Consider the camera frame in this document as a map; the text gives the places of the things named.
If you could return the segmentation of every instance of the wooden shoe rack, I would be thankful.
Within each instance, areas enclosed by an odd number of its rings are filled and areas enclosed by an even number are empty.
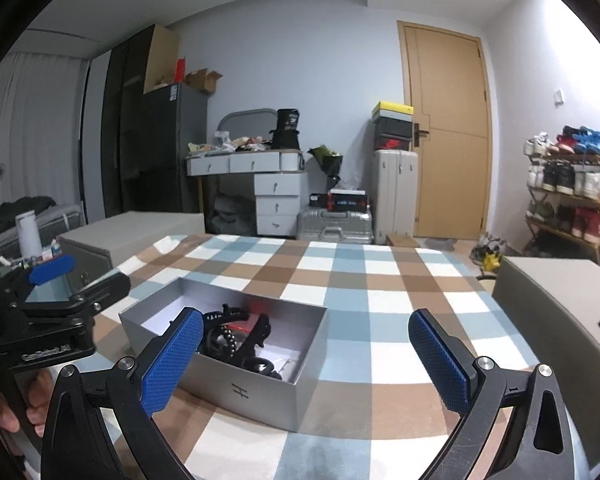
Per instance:
[[[545,160],[551,162],[569,162],[574,166],[584,165],[600,168],[600,155],[573,155],[565,153],[551,153],[542,156],[528,155],[528,158],[532,162],[535,160]],[[546,200],[549,196],[558,196],[558,198],[556,199],[556,203],[560,203],[561,205],[568,205],[574,207],[584,206],[590,208],[597,208],[600,210],[600,198],[598,200],[594,200],[586,196],[567,195],[558,191],[548,191],[541,187],[527,186],[527,189],[529,190],[531,199],[536,205],[538,203],[544,202],[544,200]],[[575,237],[570,232],[568,233],[565,231],[561,231],[560,229],[551,227],[550,225],[533,218],[526,218],[526,225],[529,227],[529,230],[531,231],[531,234],[534,238],[538,236],[538,233],[540,231],[547,231],[570,242],[574,242],[576,244],[588,247],[594,252],[594,254],[596,255],[596,261],[600,265],[600,241],[597,243],[589,242],[584,238]]]

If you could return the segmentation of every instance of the white curtain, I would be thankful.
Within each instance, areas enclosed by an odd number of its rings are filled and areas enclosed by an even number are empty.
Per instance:
[[[80,202],[78,141],[88,62],[18,52],[0,64],[0,203]]]

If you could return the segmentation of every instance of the red sneaker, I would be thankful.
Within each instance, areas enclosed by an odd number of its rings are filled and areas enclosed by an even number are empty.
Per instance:
[[[584,233],[584,239],[592,244],[600,243],[600,211],[597,209],[587,209],[587,229]]]
[[[555,139],[556,148],[562,153],[575,153],[573,147],[578,143],[576,139],[571,136],[558,135]]]
[[[571,234],[576,238],[582,238],[587,227],[587,210],[583,207],[576,208],[576,215],[573,218],[573,227]]]

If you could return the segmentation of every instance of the white suitcase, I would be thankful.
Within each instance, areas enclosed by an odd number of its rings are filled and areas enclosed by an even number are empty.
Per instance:
[[[386,236],[413,236],[418,197],[418,155],[400,150],[374,153],[374,237],[382,245]]]

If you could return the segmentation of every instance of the plaid blanket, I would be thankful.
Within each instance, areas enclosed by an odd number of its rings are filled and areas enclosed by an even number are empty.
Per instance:
[[[503,368],[538,361],[491,296],[451,254],[227,235],[160,240],[120,265],[128,298],[96,318],[98,354],[82,370],[130,353],[119,313],[177,277],[328,308],[327,357],[298,433],[269,428],[177,390],[154,419],[197,479],[416,479],[458,421],[409,343],[428,308],[474,355]],[[109,431],[120,436],[107,415]],[[474,469],[484,478],[507,421],[498,416]],[[133,468],[124,438],[116,441]]]

